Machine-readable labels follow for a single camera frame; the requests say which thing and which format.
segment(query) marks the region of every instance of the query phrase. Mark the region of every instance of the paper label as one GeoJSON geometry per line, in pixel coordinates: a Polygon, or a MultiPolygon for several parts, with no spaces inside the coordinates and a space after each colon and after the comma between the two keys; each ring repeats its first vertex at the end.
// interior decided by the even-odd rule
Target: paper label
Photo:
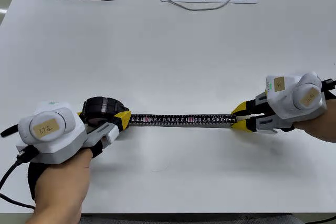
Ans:
{"type": "Polygon", "coordinates": [[[308,107],[319,96],[319,91],[311,88],[307,94],[301,99],[300,103],[308,107]]]}
{"type": "Polygon", "coordinates": [[[285,90],[285,78],[282,77],[277,77],[274,79],[274,91],[282,91],[285,90]]]}
{"type": "Polygon", "coordinates": [[[45,121],[44,123],[35,125],[33,127],[33,130],[35,132],[35,135],[38,138],[41,138],[52,132],[59,130],[59,125],[56,122],[56,119],[51,119],[51,120],[45,121]]]}

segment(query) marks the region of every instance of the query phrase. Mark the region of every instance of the white desk surface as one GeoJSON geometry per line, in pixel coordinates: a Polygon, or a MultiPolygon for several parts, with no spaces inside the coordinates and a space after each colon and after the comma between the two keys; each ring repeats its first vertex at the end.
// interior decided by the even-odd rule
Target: white desk surface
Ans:
{"type": "MultiPolygon", "coordinates": [[[[335,0],[191,13],[159,0],[13,0],[0,27],[0,129],[43,100],[229,113],[268,74],[336,74],[335,0]]],[[[18,135],[1,140],[0,174],[18,135]]],[[[3,192],[32,203],[27,166],[3,192]]],[[[92,162],[84,212],[335,212],[336,144],[303,132],[131,128],[92,162]]],[[[0,201],[0,212],[29,210],[0,201]]]]}

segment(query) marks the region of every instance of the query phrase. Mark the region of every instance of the floor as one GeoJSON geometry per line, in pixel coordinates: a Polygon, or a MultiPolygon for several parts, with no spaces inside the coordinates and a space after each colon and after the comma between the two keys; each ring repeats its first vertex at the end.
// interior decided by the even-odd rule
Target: floor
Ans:
{"type": "MultiPolygon", "coordinates": [[[[7,9],[11,4],[12,0],[0,0],[0,24],[5,17],[7,9]]],[[[316,221],[321,219],[330,218],[335,214],[297,214],[301,220],[304,222],[316,221]]],[[[27,214],[0,214],[0,223],[11,223],[11,224],[19,224],[24,223],[29,215],[27,214]]],[[[333,222],[329,222],[329,224],[336,224],[336,220],[333,222]]]]}

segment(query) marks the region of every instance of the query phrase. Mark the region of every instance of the human hand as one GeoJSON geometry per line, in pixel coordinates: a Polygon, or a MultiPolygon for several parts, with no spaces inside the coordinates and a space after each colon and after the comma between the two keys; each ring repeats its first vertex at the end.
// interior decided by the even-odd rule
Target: human hand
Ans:
{"type": "Polygon", "coordinates": [[[27,224],[78,223],[90,184],[92,151],[81,150],[60,165],[51,165],[35,187],[36,209],[27,224]]]}
{"type": "Polygon", "coordinates": [[[336,100],[327,101],[328,110],[318,118],[296,122],[294,127],[323,141],[336,143],[336,100]]]}

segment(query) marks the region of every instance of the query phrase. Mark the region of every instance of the black tape measure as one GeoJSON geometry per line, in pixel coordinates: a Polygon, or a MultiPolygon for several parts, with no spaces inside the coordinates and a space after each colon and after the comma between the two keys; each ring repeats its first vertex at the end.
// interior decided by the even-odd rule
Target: black tape measure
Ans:
{"type": "MultiPolygon", "coordinates": [[[[97,127],[104,122],[114,122],[114,116],[128,111],[120,101],[113,98],[94,97],[83,105],[80,115],[89,126],[97,127]]],[[[129,126],[160,126],[160,127],[230,127],[236,123],[235,115],[230,114],[198,114],[198,115],[153,115],[133,114],[129,126]]]]}

